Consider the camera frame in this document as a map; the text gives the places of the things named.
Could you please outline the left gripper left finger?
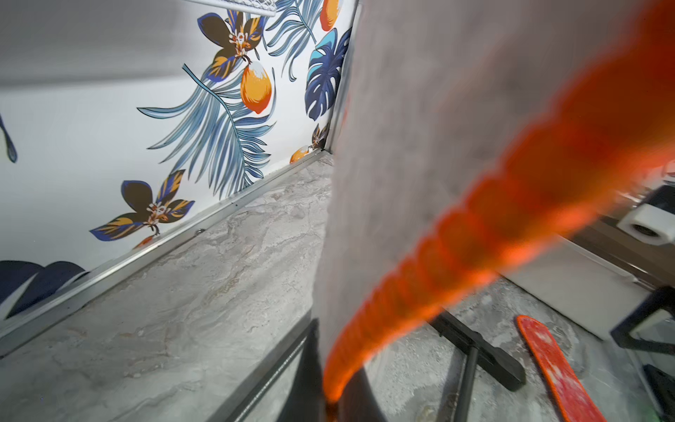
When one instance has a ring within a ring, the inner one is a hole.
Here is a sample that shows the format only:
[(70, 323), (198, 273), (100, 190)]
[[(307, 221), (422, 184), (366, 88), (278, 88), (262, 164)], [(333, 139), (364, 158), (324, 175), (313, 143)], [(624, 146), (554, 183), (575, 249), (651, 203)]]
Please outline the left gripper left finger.
[(318, 353), (318, 321), (313, 319), (287, 400), (278, 422), (324, 421), (322, 368)]

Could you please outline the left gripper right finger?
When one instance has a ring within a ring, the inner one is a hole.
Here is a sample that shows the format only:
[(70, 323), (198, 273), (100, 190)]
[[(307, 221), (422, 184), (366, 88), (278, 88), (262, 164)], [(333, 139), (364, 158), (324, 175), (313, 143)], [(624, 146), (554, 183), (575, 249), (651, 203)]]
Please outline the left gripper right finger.
[(386, 422), (371, 390), (367, 372), (362, 367), (350, 379), (337, 405), (341, 422)]

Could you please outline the black clothes rack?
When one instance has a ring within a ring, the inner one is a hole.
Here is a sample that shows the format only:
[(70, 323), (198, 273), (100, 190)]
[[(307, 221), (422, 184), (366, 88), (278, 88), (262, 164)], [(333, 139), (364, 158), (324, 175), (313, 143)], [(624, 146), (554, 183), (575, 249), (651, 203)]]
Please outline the black clothes rack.
[[(313, 319), (316, 318), (310, 313), (305, 314), (208, 419), (244, 421), (274, 383), (284, 375), (290, 364), (294, 360), (299, 363), (302, 347)], [(525, 369), (515, 358), (503, 349), (492, 346), (481, 334), (471, 330), (455, 316), (443, 311), (429, 325), (439, 336), (449, 340), (456, 349), (466, 355), (455, 402), (454, 421), (468, 419), (476, 371), (479, 368), (508, 390), (517, 391), (526, 385)], [(324, 399), (324, 421), (338, 421), (338, 404), (339, 402), (335, 405), (328, 404)]]

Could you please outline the red patterned insole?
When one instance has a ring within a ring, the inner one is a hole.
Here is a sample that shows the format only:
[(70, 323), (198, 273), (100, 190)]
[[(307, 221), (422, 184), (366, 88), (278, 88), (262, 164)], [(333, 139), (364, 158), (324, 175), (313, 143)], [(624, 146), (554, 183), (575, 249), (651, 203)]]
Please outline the red patterned insole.
[(606, 421), (578, 380), (553, 334), (530, 316), (516, 317), (520, 335), (534, 356), (565, 421)]
[(314, 286), (323, 393), (674, 157), (671, 1), (367, 1)]

